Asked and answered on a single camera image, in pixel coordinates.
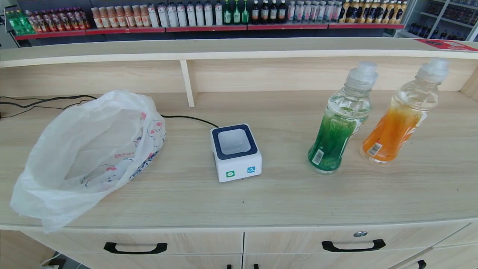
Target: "store shelf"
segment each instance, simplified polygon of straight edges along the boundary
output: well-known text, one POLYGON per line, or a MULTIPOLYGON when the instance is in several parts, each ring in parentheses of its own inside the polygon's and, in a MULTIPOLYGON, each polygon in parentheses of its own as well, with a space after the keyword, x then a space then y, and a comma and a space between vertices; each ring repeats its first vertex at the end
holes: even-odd
POLYGON ((437 19, 437 18, 438 18, 438 16, 435 16, 435 15, 432 15, 432 14, 430 14, 430 13, 426 13, 426 12, 420 12, 420 14, 421 14, 421 15, 428 16, 428 17, 432 17, 432 18, 435 18, 435 19, 437 19))
POLYGON ((326 23, 304 23, 304 24, 249 24, 247 30, 292 30, 292 29, 327 29, 326 23))
POLYGON ((93 34, 128 34, 128 33, 164 33, 164 27, 138 27, 138 28, 106 28, 89 29, 87 35, 93 34))
POLYGON ((213 25, 213 26, 185 26, 167 27, 166 32, 208 32, 208 31, 245 31, 247 25, 213 25))
POLYGON ((403 24, 384 23, 330 23, 329 29, 403 29, 403 24))
POLYGON ((63 36, 79 36, 79 35, 86 35, 85 30, 16 35, 15 40, 48 38, 48 37, 63 37, 63 36))
POLYGON ((444 22, 450 22, 450 23, 453 23, 453 24, 456 24, 456 25, 461 25, 463 27, 473 29, 473 25, 464 24, 464 23, 461 23, 461 22, 455 22, 453 20, 445 19, 445 18, 441 18, 441 20, 444 21, 444 22))

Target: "red shelf edge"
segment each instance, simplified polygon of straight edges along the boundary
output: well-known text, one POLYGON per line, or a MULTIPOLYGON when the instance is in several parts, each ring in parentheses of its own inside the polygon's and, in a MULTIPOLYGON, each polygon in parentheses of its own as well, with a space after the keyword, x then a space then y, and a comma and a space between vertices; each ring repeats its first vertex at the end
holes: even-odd
POLYGON ((404 29, 404 24, 386 23, 330 23, 329 29, 404 29))
POLYGON ((247 25, 213 25, 213 26, 184 26, 167 27, 166 32, 208 32, 208 31, 245 31, 247 25))
POLYGON ((247 30, 300 30, 300 29, 327 29, 328 24, 248 24, 247 30))
POLYGON ((77 31, 62 31, 62 32, 40 33, 40 34, 16 35, 15 40, 48 38, 48 37, 62 37, 62 36, 80 36, 80 35, 86 35, 86 31, 85 30, 77 30, 77 31))

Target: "black handle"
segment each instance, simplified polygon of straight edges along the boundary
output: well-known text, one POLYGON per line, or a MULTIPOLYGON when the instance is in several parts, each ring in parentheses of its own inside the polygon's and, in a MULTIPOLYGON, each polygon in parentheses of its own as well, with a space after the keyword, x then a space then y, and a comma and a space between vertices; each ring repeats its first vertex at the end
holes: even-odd
POLYGON ((379 250, 386 246, 385 242, 382 239, 373 240, 373 247, 371 248, 361 248, 361 249, 340 249, 334 246, 334 243, 331 241, 322 241, 322 247, 330 252, 364 252, 364 251, 374 251, 379 250))
POLYGON ((425 269, 425 267, 426 267, 426 262, 424 260, 419 260, 418 269, 425 269))
POLYGON ((133 252, 129 252, 129 251, 119 251, 119 250, 116 249, 116 243, 107 242, 103 249, 106 250, 107 252, 113 253, 113 254, 147 255, 147 254, 159 254, 161 252, 166 251, 167 248, 168 248, 167 243, 158 243, 156 245, 156 248, 151 250, 151 251, 138 251, 138 252, 133 251, 133 252))

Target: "green bottle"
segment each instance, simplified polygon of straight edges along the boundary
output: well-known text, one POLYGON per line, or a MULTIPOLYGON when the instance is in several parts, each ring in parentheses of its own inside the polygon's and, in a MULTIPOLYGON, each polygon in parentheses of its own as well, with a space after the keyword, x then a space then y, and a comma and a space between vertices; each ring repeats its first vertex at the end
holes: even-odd
POLYGON ((229 7, 229 0, 226 0, 226 6, 224 9, 224 24, 231 24, 231 8, 229 7))
POLYGON ((242 23, 247 24, 249 22, 249 12, 247 11, 247 0, 244 0, 244 11, 242 12, 242 23))
POLYGON ((234 10, 232 17, 234 18, 234 24, 240 23, 239 0, 236 0, 236 9, 234 10))
POLYGON ((376 70, 376 64, 360 62, 348 74, 344 87, 328 100, 317 139, 308 152, 317 173, 330 175, 337 171, 348 141, 369 117, 376 70))

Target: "plastic bag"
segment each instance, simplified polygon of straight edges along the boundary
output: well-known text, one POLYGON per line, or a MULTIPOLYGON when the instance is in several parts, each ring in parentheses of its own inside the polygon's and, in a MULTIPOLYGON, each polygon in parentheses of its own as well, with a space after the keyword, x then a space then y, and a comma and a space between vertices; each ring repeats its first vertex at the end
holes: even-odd
POLYGON ((43 131, 13 189, 10 206, 58 230, 121 188, 164 143, 151 98, 111 91, 63 111, 43 131))

